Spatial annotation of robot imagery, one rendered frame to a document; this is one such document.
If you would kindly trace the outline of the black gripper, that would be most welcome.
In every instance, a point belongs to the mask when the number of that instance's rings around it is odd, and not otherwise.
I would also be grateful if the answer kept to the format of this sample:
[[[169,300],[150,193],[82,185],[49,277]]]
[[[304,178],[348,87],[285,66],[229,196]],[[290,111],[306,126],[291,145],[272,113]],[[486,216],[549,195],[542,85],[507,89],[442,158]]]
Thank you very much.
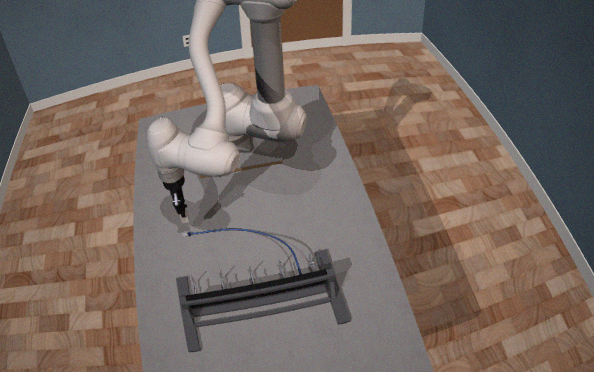
[[[184,196],[183,196],[183,191],[182,191],[182,186],[185,182],[185,178],[184,175],[182,176],[181,179],[179,179],[178,181],[174,182],[174,183],[165,183],[163,182],[164,187],[170,191],[170,194],[172,192],[172,198],[173,200],[173,206],[176,209],[176,212],[178,213],[178,215],[180,215],[181,221],[182,223],[188,223],[189,222],[189,217],[187,214],[187,204],[184,204],[185,200],[184,200]],[[178,190],[179,189],[179,190]],[[180,203],[181,201],[181,203]]]

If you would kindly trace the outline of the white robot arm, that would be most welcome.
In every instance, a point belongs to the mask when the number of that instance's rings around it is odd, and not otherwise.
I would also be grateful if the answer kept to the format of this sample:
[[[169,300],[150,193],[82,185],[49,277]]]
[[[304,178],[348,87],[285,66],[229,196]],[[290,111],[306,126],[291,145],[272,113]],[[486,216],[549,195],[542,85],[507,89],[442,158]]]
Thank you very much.
[[[162,182],[178,181],[184,170],[213,177],[233,173],[239,152],[252,151],[251,136],[278,142],[301,137],[307,115],[284,88],[281,34],[281,16],[296,1],[196,0],[188,47],[207,114],[191,135],[177,129],[167,117],[149,126],[148,149]],[[241,5],[250,19],[257,85],[254,96],[237,84],[220,85],[209,54],[209,36],[226,5]]]

